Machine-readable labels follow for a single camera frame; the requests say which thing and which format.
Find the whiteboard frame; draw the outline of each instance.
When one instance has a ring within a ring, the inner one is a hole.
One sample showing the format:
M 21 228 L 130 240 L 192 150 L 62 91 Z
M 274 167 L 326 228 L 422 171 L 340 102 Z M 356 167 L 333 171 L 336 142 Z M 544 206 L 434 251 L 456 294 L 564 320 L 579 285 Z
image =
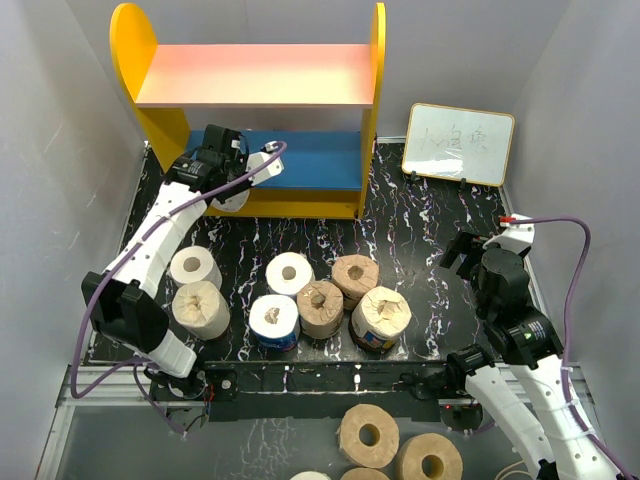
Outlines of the whiteboard frame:
M 411 120 L 413 119 L 413 109 L 417 106 L 423 106 L 423 107 L 435 107 L 435 108 L 444 108 L 444 109 L 448 109 L 448 110 L 462 110 L 465 112 L 476 112 L 476 113 L 484 113 L 484 114 L 488 114 L 488 115 L 500 115 L 500 116 L 504 116 L 504 117 L 510 117 L 511 118 L 511 132 L 509 134 L 509 144 L 507 146 L 507 158 L 505 159 L 504 162 L 504 169 L 502 171 L 502 180 L 500 181 L 500 183 L 484 183 L 484 182 L 476 182 L 473 180 L 469 180 L 469 179 L 465 179 L 466 182 L 474 184 L 474 185 L 485 185 L 488 187 L 501 187 L 504 184 L 504 181 L 507 177 L 507 165 L 509 164 L 509 157 L 511 155 L 511 142 L 513 141 L 513 132 L 516 128 L 516 119 L 513 115 L 511 115 L 510 113 L 503 113 L 503 112 L 489 112 L 486 110 L 474 110 L 472 108 L 460 108 L 460 107 L 449 107 L 447 105 L 435 105 L 433 103 L 414 103 L 413 106 L 411 107 L 411 111 L 409 113 L 409 126 L 407 127 L 407 136 L 406 139 L 409 139 L 409 132 L 411 131 Z M 405 167 L 404 167 L 404 163 L 405 163 L 405 157 L 407 155 L 407 148 L 406 148 L 406 143 L 405 143 L 405 149 L 404 152 L 402 153 L 402 171 L 405 175 L 411 175 L 413 173 L 413 170 L 411 171 L 406 171 Z M 442 180 L 449 180 L 452 182 L 462 182 L 462 178 L 455 178 L 455 177 L 446 177 L 446 176 L 442 176 L 442 175 L 437 175 L 437 174 L 424 174 L 424 173 L 418 173 L 416 172 L 416 175 L 418 175 L 419 177 L 428 177 L 428 178 L 440 178 Z

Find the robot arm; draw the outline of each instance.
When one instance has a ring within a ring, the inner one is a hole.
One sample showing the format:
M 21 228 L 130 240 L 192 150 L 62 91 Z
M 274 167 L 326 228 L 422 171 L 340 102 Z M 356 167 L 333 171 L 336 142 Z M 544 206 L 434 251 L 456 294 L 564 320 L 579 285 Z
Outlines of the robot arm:
M 214 200 L 197 198 L 270 160 L 267 152 L 271 153 L 271 145 L 264 147 L 265 152 L 249 155 L 246 151 L 243 154 L 240 135 L 239 132 L 209 125 L 203 146 L 186 152 L 173 163 L 154 205 L 125 249 L 102 274 L 89 272 L 82 282 L 82 291 L 88 304 L 105 273 L 130 255 L 134 246 L 141 244 L 135 255 L 106 284 L 91 315 L 91 323 L 95 331 L 150 359 L 158 370 L 174 379 L 186 379 L 194 375 L 196 354 L 169 329 L 169 317 L 154 298 L 176 249 Z M 278 159 L 230 191 L 217 195 L 215 200 L 224 203 L 283 170 L 282 162 Z M 170 214 L 187 202 L 193 204 Z M 168 221 L 149 235 L 152 226 L 161 218 L 167 218 Z
M 518 220 L 527 217 L 516 216 Z M 531 303 L 529 275 L 523 258 L 533 242 L 533 225 L 511 225 L 492 238 L 458 232 L 440 263 L 450 268 L 464 255 L 457 274 L 471 283 L 476 314 L 491 345 L 521 382 L 537 419 L 515 396 L 501 388 L 490 359 L 475 354 L 468 368 L 469 349 L 447 358 L 450 382 L 461 385 L 487 408 L 523 457 L 533 478 L 587 480 L 622 478 L 615 465 L 596 448 L 571 414 L 575 406 L 586 419 L 579 399 L 565 401 L 561 375 L 563 347 L 549 319 Z

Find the blue shelf board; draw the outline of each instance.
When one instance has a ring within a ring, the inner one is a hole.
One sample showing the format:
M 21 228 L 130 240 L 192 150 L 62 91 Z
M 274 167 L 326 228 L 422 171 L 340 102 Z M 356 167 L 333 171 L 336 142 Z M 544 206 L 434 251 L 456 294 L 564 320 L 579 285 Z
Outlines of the blue shelf board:
M 362 190 L 360 132 L 242 132 L 251 152 L 273 140 L 287 142 L 284 172 L 256 188 L 296 190 Z M 191 132 L 187 150 L 202 144 L 204 130 Z

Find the marble tabletop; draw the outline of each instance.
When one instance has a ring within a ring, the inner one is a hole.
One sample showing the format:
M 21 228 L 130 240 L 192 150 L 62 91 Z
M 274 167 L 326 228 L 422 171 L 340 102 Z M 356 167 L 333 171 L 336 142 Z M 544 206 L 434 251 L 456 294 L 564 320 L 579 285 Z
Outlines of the marble tabletop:
M 402 173 L 404 145 L 381 144 L 369 175 L 369 194 L 361 220 L 302 220 L 203 217 L 180 248 L 209 249 L 223 276 L 221 293 L 231 309 L 231 325 L 221 339 L 204 342 L 172 318 L 171 300 L 177 290 L 166 277 L 156 301 L 171 317 L 175 334 L 210 361 L 291 362 L 438 360 L 452 351 L 479 342 L 488 347 L 474 314 L 472 292 L 453 270 L 438 267 L 447 242 L 458 229 L 483 235 L 495 233 L 504 208 L 497 188 L 467 186 L 438 179 L 416 182 Z M 125 244 L 141 224 L 162 181 L 153 151 L 148 150 Z M 348 313 L 340 332 L 329 340 L 313 341 L 301 335 L 297 348 L 274 353 L 258 346 L 248 327 L 252 303 L 267 292 L 265 270 L 282 252 L 305 255 L 316 279 L 328 279 L 341 255 L 359 253 L 380 265 L 380 284 L 400 292 L 409 303 L 412 319 L 397 344 L 386 354 L 366 352 L 348 332 Z M 95 335 L 85 363 L 114 363 L 131 357 L 124 346 Z

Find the white wire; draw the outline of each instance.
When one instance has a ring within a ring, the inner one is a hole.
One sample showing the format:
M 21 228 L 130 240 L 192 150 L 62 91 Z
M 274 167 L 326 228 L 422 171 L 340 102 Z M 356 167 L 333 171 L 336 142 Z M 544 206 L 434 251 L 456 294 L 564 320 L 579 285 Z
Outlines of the white wire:
M 502 475 L 504 475 L 507 470 L 511 470 L 512 468 L 517 467 L 518 465 L 524 465 L 524 460 L 520 460 L 519 462 L 516 463 L 512 463 L 511 465 L 504 467 L 502 470 L 500 470 L 498 472 L 498 474 L 496 475 L 496 478 L 494 480 L 502 480 L 502 478 L 505 478 L 504 476 L 502 478 L 500 478 Z
M 498 480 L 504 480 L 505 478 L 510 477 L 511 475 L 515 475 L 517 473 L 519 473 L 520 475 L 526 475 L 527 477 L 531 478 L 529 476 L 529 473 L 525 472 L 524 470 L 512 470 L 512 471 L 508 472 L 507 474 L 505 474 L 503 477 L 500 477 Z

